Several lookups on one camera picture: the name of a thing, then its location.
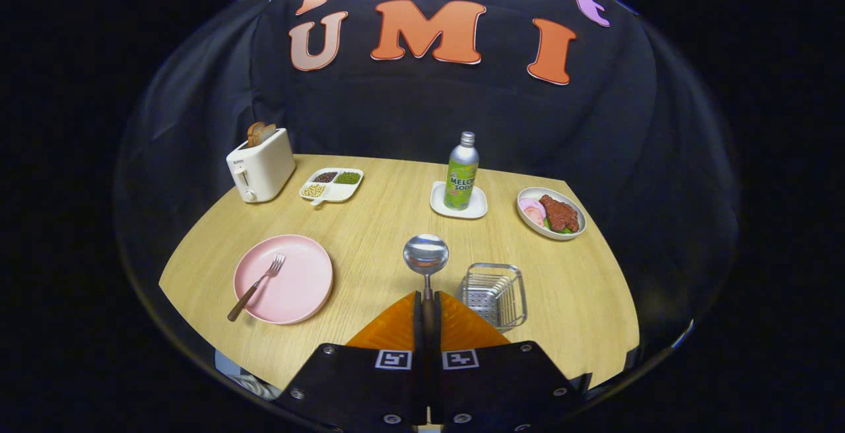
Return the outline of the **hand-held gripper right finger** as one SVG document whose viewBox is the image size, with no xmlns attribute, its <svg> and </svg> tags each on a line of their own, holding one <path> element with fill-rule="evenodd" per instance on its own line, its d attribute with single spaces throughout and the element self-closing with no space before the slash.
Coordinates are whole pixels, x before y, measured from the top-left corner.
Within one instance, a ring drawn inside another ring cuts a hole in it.
<svg viewBox="0 0 845 433">
<path fill-rule="evenodd" d="M 585 403 L 536 342 L 510 342 L 444 292 L 432 299 L 432 420 L 444 432 L 553 432 Z"/>
</svg>

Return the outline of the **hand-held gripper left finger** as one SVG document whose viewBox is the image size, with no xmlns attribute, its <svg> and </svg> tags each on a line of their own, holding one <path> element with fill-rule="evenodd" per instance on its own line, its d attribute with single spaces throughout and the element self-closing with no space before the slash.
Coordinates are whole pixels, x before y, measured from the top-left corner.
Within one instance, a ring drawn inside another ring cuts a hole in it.
<svg viewBox="0 0 845 433">
<path fill-rule="evenodd" d="M 413 432 L 426 421 L 421 295 L 384 310 L 355 343 L 321 343 L 274 404 L 317 432 Z"/>
</svg>

